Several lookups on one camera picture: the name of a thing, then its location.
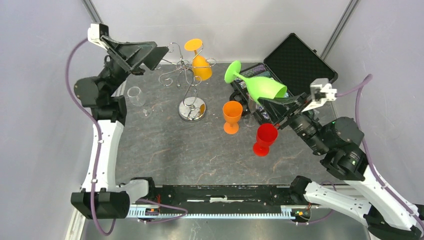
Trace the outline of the green wine glass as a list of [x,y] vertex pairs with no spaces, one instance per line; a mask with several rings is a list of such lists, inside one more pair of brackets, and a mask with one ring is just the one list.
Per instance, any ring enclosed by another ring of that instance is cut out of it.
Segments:
[[224,81],[232,83],[236,78],[241,79],[246,84],[249,96],[260,105],[259,98],[274,99],[284,98],[287,93],[287,86],[265,76],[245,77],[240,74],[242,64],[239,60],[233,61],[227,68]]

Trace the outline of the red wine glass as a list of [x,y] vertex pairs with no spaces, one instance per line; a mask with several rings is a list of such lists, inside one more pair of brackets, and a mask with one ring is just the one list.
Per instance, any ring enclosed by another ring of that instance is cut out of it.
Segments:
[[252,147],[253,152],[259,157],[265,157],[270,146],[276,141],[278,130],[271,123],[264,123],[259,126],[256,132],[256,142]]

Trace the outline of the clear wine glass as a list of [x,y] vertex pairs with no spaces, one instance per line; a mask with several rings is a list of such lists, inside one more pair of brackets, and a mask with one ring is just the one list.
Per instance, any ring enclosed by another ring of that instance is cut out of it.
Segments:
[[243,118],[243,123],[251,128],[254,127],[257,123],[257,120],[254,116],[254,113],[257,110],[257,103],[252,99],[252,96],[249,95],[247,103],[248,114]]
[[140,115],[143,118],[148,118],[152,110],[146,105],[146,95],[138,86],[132,86],[127,90],[129,101],[136,107],[140,108]]

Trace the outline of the clear wine glass front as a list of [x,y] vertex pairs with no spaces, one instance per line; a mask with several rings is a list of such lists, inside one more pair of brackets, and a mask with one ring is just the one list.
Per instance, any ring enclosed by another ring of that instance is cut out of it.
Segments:
[[146,105],[146,95],[138,86],[132,86],[127,90],[129,101],[136,107],[140,108],[140,115],[143,118],[148,118],[152,110]]

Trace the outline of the orange wine glass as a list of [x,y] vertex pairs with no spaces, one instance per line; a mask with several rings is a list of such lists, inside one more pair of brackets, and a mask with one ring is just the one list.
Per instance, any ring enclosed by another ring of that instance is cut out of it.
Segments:
[[239,130],[238,122],[243,113],[243,106],[237,101],[228,101],[222,108],[225,123],[223,129],[227,134],[236,134]]

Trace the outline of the yellow wine glass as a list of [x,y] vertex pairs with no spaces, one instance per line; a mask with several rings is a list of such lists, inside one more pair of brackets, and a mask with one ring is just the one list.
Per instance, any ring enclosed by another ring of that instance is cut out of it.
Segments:
[[204,49],[203,41],[199,38],[190,39],[185,43],[184,49],[189,52],[194,52],[194,57],[191,60],[191,69],[195,78],[198,81],[208,80],[212,76],[213,71],[211,64],[201,55]]

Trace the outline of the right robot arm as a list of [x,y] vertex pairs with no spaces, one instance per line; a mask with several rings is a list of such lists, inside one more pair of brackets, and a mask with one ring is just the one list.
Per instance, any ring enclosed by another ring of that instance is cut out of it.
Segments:
[[320,156],[320,164],[335,178],[356,189],[363,200],[327,189],[305,176],[296,176],[289,187],[295,204],[318,204],[349,216],[381,240],[420,240],[424,237],[424,207],[390,189],[370,158],[360,148],[364,133],[354,119],[339,117],[321,124],[307,98],[258,99],[277,129],[290,127]]

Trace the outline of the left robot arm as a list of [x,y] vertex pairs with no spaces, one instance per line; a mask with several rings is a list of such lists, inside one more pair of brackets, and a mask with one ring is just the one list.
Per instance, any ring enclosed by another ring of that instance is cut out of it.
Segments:
[[155,69],[169,49],[153,41],[119,42],[106,35],[89,37],[87,42],[104,49],[106,56],[98,75],[81,78],[67,87],[93,128],[86,177],[81,189],[71,194],[70,202],[87,219],[124,219],[138,199],[153,203],[157,190],[152,187],[151,177],[135,177],[124,185],[116,184],[117,153],[127,104],[125,97],[116,96],[115,92],[130,75]]

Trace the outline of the chrome wine glass rack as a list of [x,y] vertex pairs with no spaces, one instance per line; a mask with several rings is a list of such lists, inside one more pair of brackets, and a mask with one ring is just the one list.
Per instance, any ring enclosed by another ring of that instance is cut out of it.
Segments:
[[[175,84],[177,88],[181,88],[184,83],[186,84],[186,90],[181,102],[177,106],[177,112],[183,121],[192,123],[198,122],[202,120],[207,113],[206,102],[199,97],[197,89],[197,86],[205,80],[199,81],[195,78],[191,63],[194,56],[190,59],[185,59],[181,46],[176,42],[171,42],[168,46],[171,48],[177,46],[179,60],[172,62],[167,59],[162,59],[163,62],[174,66],[174,70],[162,73],[158,81],[164,87]],[[210,63],[211,69],[217,63],[214,58],[206,58],[206,60]]]

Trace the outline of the black poker chip case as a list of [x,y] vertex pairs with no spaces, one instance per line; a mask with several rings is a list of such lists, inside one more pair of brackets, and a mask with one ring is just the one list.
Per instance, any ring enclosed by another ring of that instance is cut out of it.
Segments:
[[[315,50],[308,47],[295,33],[289,34],[263,62],[241,70],[244,77],[271,77],[287,86],[286,98],[310,95],[310,84],[315,79],[327,78],[332,84],[338,73],[323,61]],[[262,106],[254,113],[260,124],[271,123]]]

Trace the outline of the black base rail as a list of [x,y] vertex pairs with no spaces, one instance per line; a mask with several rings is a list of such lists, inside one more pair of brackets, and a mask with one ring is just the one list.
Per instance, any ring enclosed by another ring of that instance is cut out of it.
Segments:
[[158,185],[147,196],[131,204],[127,218],[185,219],[283,219],[297,220],[321,209],[290,195],[288,185]]

